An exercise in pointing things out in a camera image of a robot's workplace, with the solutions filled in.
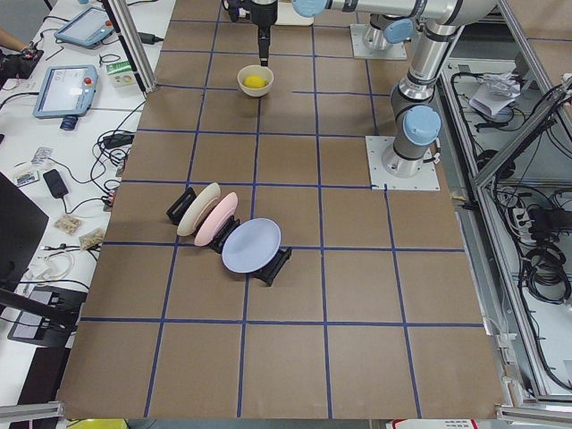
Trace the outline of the person hand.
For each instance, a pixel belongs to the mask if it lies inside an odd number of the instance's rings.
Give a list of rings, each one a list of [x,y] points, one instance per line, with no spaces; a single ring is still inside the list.
[[[16,40],[15,42],[13,42],[13,46],[11,47],[11,49],[13,51],[17,51],[20,53],[23,53],[24,51],[26,51],[29,48],[29,44],[28,43],[24,43],[20,40]]]

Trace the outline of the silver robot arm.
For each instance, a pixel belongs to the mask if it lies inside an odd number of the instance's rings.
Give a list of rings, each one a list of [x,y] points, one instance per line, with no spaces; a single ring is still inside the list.
[[[410,38],[413,29],[410,18],[371,13],[362,42],[371,51],[385,51]]]
[[[429,106],[434,84],[458,34],[486,16],[494,1],[294,1],[295,12],[313,18],[325,10],[355,11],[402,18],[423,18],[425,27],[408,73],[391,93],[397,126],[392,146],[382,155],[384,169],[395,177],[415,176],[425,151],[437,140],[441,117]]]

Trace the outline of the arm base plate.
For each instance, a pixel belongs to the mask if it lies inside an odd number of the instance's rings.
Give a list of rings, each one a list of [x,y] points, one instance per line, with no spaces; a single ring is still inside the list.
[[[394,152],[393,136],[366,136],[366,156],[373,190],[440,191],[436,163],[429,148],[409,161]]]
[[[369,24],[351,24],[349,31],[354,58],[404,61],[408,57],[404,44],[407,35],[375,29]]]

